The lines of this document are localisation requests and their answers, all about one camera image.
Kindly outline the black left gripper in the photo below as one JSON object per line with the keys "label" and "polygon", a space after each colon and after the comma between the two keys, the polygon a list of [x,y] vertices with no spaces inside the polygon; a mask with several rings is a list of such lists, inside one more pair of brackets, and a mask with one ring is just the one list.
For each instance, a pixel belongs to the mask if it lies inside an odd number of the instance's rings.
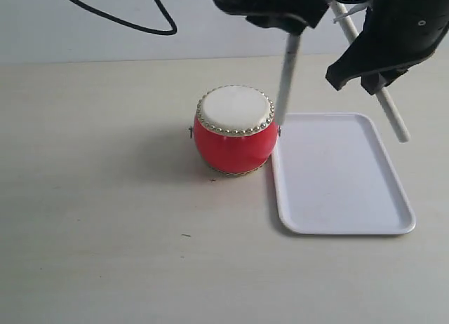
{"label": "black left gripper", "polygon": [[227,15],[241,16],[256,27],[301,35],[316,28],[329,5],[326,0],[213,0]]}

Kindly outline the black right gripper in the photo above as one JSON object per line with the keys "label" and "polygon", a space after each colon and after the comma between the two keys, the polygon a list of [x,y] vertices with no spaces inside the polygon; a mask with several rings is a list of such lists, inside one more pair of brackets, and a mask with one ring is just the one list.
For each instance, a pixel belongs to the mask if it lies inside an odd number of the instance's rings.
{"label": "black right gripper", "polygon": [[370,36],[358,36],[326,72],[326,80],[335,90],[361,77],[361,86],[375,95],[391,85],[411,67],[427,60],[443,40],[448,28],[448,0],[371,0],[369,13],[384,15],[381,29],[388,29],[391,38],[382,41],[402,56],[408,66],[390,67],[381,48]]}

